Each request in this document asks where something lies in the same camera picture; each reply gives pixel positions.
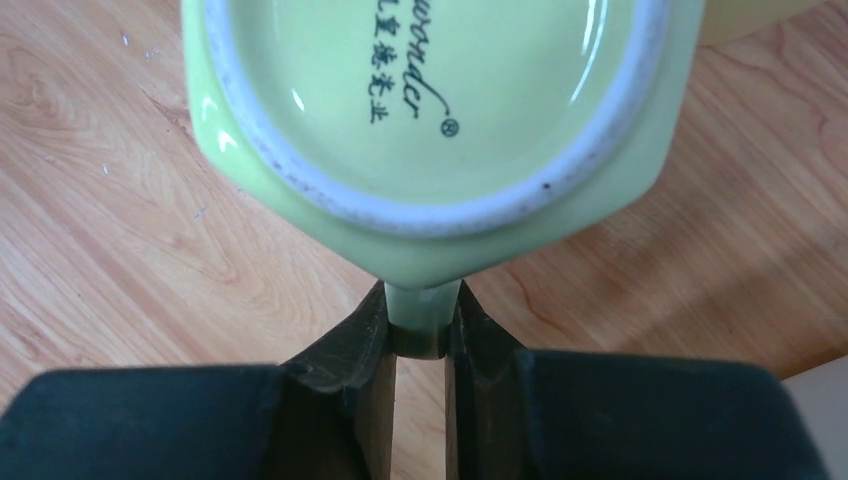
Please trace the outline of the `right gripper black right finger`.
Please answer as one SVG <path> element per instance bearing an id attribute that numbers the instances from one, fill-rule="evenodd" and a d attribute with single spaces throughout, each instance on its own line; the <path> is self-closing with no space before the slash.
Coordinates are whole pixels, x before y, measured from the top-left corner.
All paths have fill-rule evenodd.
<path id="1" fill-rule="evenodd" d="M 531 349 L 462 286 L 450 479 L 825 479 L 778 379 L 746 363 Z"/>

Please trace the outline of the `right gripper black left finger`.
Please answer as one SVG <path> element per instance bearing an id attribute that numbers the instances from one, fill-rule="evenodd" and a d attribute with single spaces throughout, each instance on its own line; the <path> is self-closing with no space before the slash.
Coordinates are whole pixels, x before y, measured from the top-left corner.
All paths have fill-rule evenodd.
<path id="1" fill-rule="evenodd" d="M 282 364 L 58 369 L 1 416 L 5 479 L 386 479 L 384 288 Z"/>

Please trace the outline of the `light green octagonal mug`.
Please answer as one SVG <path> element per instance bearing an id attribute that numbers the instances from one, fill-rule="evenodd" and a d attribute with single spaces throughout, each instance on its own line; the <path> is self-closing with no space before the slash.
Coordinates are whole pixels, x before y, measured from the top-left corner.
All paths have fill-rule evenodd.
<path id="1" fill-rule="evenodd" d="M 385 285 L 394 351 L 442 357 L 463 278 L 644 195 L 701 1 L 184 1 L 206 158 Z"/>

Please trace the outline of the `yellow mug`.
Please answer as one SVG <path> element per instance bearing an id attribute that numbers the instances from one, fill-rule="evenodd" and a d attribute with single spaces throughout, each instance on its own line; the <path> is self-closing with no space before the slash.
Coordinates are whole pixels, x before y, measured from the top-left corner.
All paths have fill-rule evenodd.
<path id="1" fill-rule="evenodd" d="M 821 3 L 823 0 L 708 0 L 698 45 L 716 45 L 744 37 Z"/>

